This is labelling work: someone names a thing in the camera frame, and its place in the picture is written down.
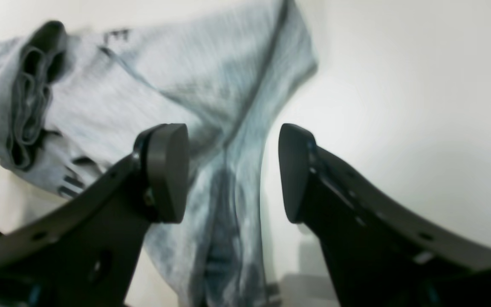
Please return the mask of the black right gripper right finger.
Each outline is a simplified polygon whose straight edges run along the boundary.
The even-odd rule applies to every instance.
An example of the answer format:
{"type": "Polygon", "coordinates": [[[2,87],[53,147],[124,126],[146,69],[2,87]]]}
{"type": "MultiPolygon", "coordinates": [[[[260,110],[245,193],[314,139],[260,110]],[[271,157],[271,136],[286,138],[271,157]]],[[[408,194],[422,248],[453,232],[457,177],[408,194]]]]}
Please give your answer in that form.
{"type": "Polygon", "coordinates": [[[491,248],[398,204],[294,124],[279,132],[288,220],[320,241],[343,307],[491,307],[491,248]]]}

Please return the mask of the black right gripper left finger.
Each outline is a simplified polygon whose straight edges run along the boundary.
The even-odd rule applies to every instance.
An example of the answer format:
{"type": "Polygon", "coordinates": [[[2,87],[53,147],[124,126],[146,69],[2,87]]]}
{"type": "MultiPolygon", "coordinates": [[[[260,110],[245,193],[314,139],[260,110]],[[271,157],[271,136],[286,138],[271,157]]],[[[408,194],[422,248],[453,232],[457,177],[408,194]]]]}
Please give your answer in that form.
{"type": "Polygon", "coordinates": [[[0,233],[0,307],[123,307],[149,227],[183,220],[188,169],[187,126],[158,125],[76,198],[0,233]]]}

